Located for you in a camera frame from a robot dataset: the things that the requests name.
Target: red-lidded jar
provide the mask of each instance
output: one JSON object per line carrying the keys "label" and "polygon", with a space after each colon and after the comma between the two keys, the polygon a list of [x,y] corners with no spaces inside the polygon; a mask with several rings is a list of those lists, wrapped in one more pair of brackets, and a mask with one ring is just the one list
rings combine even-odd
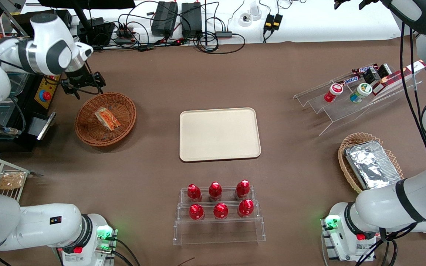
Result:
{"label": "red-lidded jar", "polygon": [[220,184],[216,181],[213,182],[210,185],[210,188],[208,189],[208,193],[210,194],[210,200],[211,201],[220,201],[222,191],[223,191],[223,189],[221,188]]}
{"label": "red-lidded jar", "polygon": [[343,92],[343,86],[341,84],[338,84],[338,83],[331,84],[330,89],[324,96],[325,101],[327,101],[328,103],[333,102],[335,98],[339,96],[342,92]]}
{"label": "red-lidded jar", "polygon": [[201,202],[202,201],[202,192],[200,188],[194,184],[188,186],[186,195],[191,202]]}

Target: red button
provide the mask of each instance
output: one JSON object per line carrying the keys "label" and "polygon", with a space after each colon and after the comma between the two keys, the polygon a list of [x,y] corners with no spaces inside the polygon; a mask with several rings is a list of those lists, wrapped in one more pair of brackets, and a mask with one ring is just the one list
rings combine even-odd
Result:
{"label": "red button", "polygon": [[42,98],[46,101],[49,101],[52,98],[52,95],[50,95],[50,93],[46,91],[42,93]]}

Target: red emergency stop button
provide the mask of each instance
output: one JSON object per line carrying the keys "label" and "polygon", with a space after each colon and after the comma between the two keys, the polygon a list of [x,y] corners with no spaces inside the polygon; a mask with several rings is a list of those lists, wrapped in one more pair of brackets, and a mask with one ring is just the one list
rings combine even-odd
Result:
{"label": "red emergency stop button", "polygon": [[41,101],[46,102],[52,98],[52,95],[49,92],[42,90],[39,93],[39,98]]}

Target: white table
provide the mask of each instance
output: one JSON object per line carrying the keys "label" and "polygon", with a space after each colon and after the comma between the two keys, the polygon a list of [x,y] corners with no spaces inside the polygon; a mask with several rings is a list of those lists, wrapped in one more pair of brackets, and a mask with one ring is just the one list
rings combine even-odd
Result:
{"label": "white table", "polygon": [[[182,2],[193,2],[194,0],[178,0],[179,12],[181,12]],[[261,43],[263,40],[264,21],[268,10],[264,6],[260,6],[262,10],[262,18],[253,21],[249,27],[242,27],[238,24],[238,19],[243,12],[247,12],[250,3],[254,0],[245,0],[244,5],[235,13],[230,21],[229,29],[233,33],[241,34],[245,37],[247,43]],[[241,5],[242,0],[218,0],[220,2],[216,16],[227,23],[232,13]],[[284,16],[280,29],[274,32],[267,42],[336,42],[336,41],[364,41],[364,40],[387,40],[398,37],[400,35],[399,27],[392,17],[392,13],[382,5],[375,3],[366,6],[363,10],[358,10],[358,4],[361,0],[352,0],[342,4],[338,10],[334,10],[333,0],[306,0],[305,3],[295,1],[293,5],[287,9],[280,9],[280,14]],[[21,13],[47,10],[48,7],[29,6],[37,3],[37,0],[27,0],[22,8]],[[275,0],[262,0],[261,3],[271,7],[271,14],[277,13],[277,4]],[[288,1],[279,0],[283,7],[288,6]],[[156,10],[156,3],[142,3],[132,12],[134,15],[146,17],[148,12]],[[212,17],[216,8],[216,4],[207,5],[207,17]],[[126,14],[127,10],[91,10],[92,17],[103,17],[106,21],[117,21],[120,14]],[[88,10],[84,10],[88,19],[90,18]],[[126,16],[121,17],[121,21],[125,21]],[[149,32],[149,41],[156,41],[161,37],[153,37],[149,25],[149,20],[128,17],[128,21],[137,21],[142,23]],[[72,33],[76,33],[76,24],[78,17],[73,17]],[[147,35],[144,29],[134,25],[134,30],[141,35],[141,42],[147,42]],[[208,30],[213,31],[213,20],[208,21]],[[179,27],[173,35],[173,38],[181,37],[181,27]],[[222,39],[220,44],[239,44],[242,43],[240,38]]]}

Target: wrapped sandwich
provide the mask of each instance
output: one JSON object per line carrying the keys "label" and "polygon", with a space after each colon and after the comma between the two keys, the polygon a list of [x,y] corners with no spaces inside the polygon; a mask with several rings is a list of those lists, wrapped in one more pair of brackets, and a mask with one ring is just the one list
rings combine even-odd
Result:
{"label": "wrapped sandwich", "polygon": [[121,125],[121,123],[116,119],[113,113],[111,113],[108,109],[104,107],[100,107],[95,112],[95,116],[103,124],[103,126],[105,126],[111,131],[113,131],[115,128],[118,128]]}

